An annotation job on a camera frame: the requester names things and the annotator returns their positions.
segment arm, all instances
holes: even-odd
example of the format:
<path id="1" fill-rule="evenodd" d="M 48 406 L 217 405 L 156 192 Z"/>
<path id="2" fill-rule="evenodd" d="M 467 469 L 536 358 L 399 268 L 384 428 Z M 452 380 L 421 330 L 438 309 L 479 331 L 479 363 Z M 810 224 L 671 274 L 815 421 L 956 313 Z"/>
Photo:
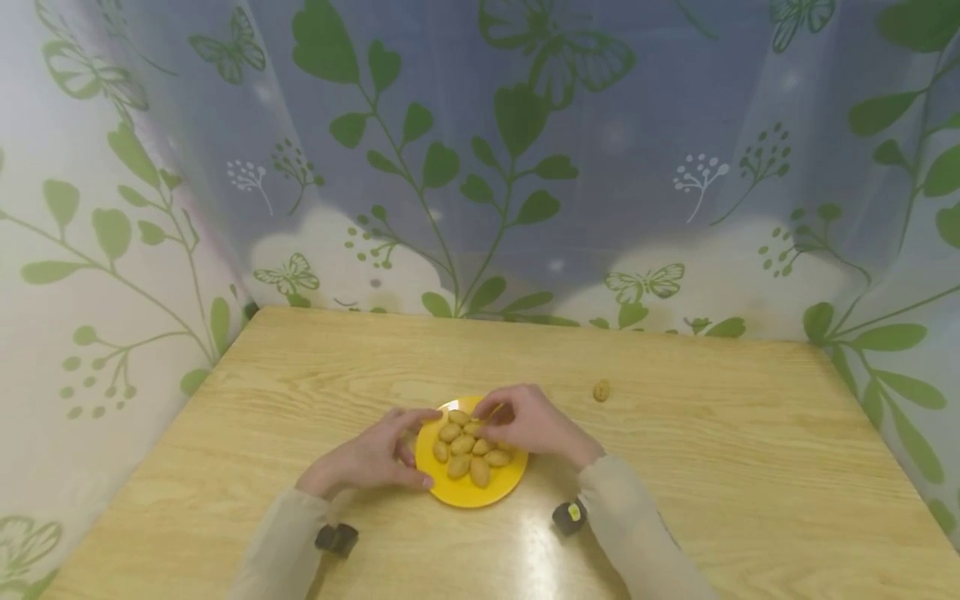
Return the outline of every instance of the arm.
<path id="1" fill-rule="evenodd" d="M 229 600 L 305 598 L 320 565 L 313 541 L 329 504 L 297 489 L 282 493 L 253 535 Z"/>
<path id="2" fill-rule="evenodd" d="M 324 527 L 329 500 L 344 489 L 405 486 L 429 490 L 433 480 L 418 471 L 403 442 L 405 431 L 423 420 L 438 419 L 435 410 L 398 408 L 356 438 L 317 459 L 282 493 L 253 535 L 229 600 L 301 600 L 320 566 L 314 540 Z"/>
<path id="3" fill-rule="evenodd" d="M 587 521 L 632 598 L 715 597 L 673 541 L 633 470 L 621 459 L 607 456 L 603 446 L 554 406 L 543 390 L 535 385 L 494 390 L 477 404 L 474 415 L 490 418 L 480 437 L 560 456 L 577 469 Z"/>
<path id="4" fill-rule="evenodd" d="M 653 500 L 622 459 L 604 456 L 580 472 L 581 499 L 600 547 L 632 598 L 715 598 L 707 579 L 667 531 Z"/>

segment fabric wall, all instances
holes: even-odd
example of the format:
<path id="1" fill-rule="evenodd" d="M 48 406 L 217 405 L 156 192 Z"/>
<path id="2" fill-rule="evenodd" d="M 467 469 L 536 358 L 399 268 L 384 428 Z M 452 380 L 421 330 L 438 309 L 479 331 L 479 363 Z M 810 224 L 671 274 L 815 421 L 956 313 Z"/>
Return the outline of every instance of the fabric wall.
<path id="1" fill-rule="evenodd" d="M 39 589 L 248 294 L 808 340 L 960 544 L 958 7 L 4 6 L 0 597 Z"/>

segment sleeve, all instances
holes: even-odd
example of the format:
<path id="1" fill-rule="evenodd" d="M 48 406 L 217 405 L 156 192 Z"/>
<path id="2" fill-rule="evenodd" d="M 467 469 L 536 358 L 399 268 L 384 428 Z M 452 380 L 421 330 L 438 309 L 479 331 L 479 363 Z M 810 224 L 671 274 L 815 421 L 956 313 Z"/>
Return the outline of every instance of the sleeve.
<path id="1" fill-rule="evenodd" d="M 321 553 L 313 542 L 329 504 L 299 490 L 274 501 L 253 535 L 228 600 L 301 600 L 313 583 Z"/>
<path id="2" fill-rule="evenodd" d="M 716 598 L 673 540 L 633 469 L 605 456 L 580 473 L 581 501 L 600 547 L 635 600 Z"/>

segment wooden table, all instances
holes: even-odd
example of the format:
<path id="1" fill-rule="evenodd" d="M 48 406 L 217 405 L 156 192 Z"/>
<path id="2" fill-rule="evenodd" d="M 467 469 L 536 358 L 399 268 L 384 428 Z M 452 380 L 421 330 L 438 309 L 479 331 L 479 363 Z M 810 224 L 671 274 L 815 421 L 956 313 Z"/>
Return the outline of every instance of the wooden table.
<path id="1" fill-rule="evenodd" d="M 634 465 L 725 598 L 960 594 L 960 560 L 814 348 L 271 307 L 45 597 L 222 598 L 264 511 L 316 456 L 393 405 L 523 381 Z M 343 513 L 360 542 L 322 567 L 318 597 L 626 597 L 589 531 L 551 529 L 575 493 L 572 473 L 537 458 L 488 509 L 360 495 Z"/>

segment left hand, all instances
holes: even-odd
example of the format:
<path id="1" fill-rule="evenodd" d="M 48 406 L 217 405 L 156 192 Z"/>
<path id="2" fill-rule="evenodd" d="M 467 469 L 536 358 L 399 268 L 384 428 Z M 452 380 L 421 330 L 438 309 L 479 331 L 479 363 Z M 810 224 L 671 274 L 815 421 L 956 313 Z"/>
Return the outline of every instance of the left hand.
<path id="1" fill-rule="evenodd" d="M 327 500 L 343 488 L 429 490 L 433 478 L 417 470 L 413 450 L 402 438 L 407 431 L 420 430 L 423 421 L 442 415 L 427 408 L 390 410 L 363 433 L 314 461 L 300 476 L 297 489 Z"/>

